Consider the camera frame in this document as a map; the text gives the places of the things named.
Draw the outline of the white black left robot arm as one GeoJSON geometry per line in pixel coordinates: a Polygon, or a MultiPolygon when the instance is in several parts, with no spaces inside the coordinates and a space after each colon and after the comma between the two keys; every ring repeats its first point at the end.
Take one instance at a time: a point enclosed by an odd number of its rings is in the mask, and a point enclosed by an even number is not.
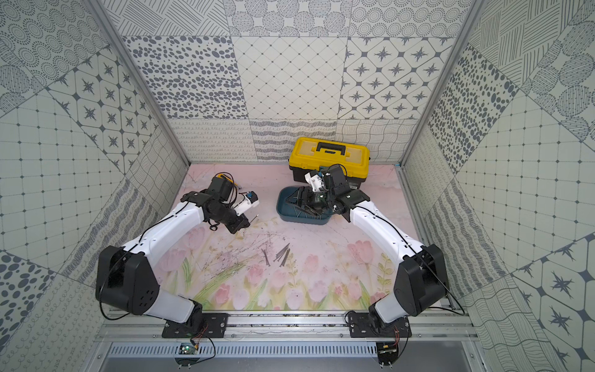
{"type": "Polygon", "coordinates": [[[126,315],[151,316],[191,332],[201,327],[202,306],[161,288],[156,270],[161,259],[184,235],[202,223],[224,226],[231,233],[249,227],[246,211],[258,206],[255,192],[240,192],[232,175],[216,174],[206,189],[190,191],[162,220],[123,246],[100,254],[95,296],[126,315]]]}

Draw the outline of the teal plastic storage box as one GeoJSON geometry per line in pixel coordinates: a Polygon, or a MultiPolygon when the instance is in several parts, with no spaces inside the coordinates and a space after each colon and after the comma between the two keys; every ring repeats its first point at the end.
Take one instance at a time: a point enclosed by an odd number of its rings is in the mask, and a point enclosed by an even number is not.
{"type": "Polygon", "coordinates": [[[297,201],[298,187],[290,186],[283,188],[277,199],[276,211],[280,218],[288,223],[301,223],[309,225],[325,225],[331,219],[331,214],[326,213],[319,216],[308,215],[300,210],[293,202],[297,201]]]}

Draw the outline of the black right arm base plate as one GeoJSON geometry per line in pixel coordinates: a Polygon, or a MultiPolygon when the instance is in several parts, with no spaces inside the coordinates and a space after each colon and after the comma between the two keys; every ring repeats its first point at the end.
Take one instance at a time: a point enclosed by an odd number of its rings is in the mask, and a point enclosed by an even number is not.
{"type": "Polygon", "coordinates": [[[409,321],[405,317],[385,323],[367,312],[348,311],[344,321],[351,338],[407,338],[412,335],[409,321]]]}

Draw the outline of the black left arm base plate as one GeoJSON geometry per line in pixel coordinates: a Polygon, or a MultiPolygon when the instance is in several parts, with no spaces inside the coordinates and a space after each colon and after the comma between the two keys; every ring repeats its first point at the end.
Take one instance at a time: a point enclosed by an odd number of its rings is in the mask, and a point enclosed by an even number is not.
{"type": "Polygon", "coordinates": [[[195,313],[185,323],[167,321],[161,336],[164,339],[190,339],[197,336],[221,339],[225,336],[228,320],[228,313],[195,313]]]}

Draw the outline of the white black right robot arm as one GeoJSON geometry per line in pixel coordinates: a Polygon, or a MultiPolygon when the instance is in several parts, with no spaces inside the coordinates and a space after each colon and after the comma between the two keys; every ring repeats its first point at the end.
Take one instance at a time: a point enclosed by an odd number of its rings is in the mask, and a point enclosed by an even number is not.
{"type": "Polygon", "coordinates": [[[342,216],[370,237],[395,266],[392,293],[373,303],[370,320],[377,328],[418,316],[449,294],[446,261],[435,244],[426,246],[393,224],[363,191],[352,188],[343,166],[333,164],[304,175],[305,186],[290,205],[312,217],[342,216]]]}

